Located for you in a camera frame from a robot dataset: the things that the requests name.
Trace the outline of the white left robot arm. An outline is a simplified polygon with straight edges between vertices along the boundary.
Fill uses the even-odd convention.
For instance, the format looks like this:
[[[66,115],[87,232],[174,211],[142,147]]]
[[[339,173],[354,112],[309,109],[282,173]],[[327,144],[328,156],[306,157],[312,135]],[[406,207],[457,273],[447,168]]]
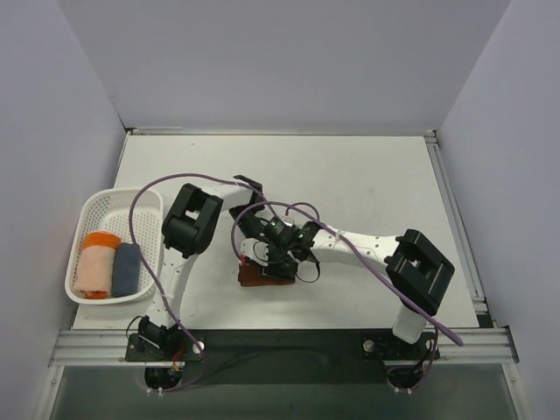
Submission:
[[[138,325],[145,349],[159,361],[171,358],[184,337],[192,336],[180,323],[180,306],[193,265],[211,244],[221,214],[264,201],[263,186],[250,178],[215,183],[183,185],[161,227],[164,262],[153,275],[157,292]]]

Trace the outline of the brown towel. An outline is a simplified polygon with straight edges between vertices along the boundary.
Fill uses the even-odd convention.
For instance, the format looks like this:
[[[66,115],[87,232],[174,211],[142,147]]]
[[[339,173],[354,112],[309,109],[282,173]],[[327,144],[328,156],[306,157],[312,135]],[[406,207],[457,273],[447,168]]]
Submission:
[[[269,276],[263,266],[252,262],[239,265],[237,280],[241,287],[287,286],[295,283],[294,279]]]

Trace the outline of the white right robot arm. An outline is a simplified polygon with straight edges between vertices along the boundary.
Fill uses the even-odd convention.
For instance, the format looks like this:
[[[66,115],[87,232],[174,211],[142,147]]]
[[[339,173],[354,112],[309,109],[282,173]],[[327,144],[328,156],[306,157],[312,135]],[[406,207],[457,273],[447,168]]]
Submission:
[[[405,359],[417,351],[428,324],[453,343],[463,340],[435,320],[455,274],[450,260],[421,232],[376,236],[309,221],[302,227],[272,219],[259,234],[256,260],[270,263],[337,263],[369,270],[401,301],[388,336],[389,351]]]

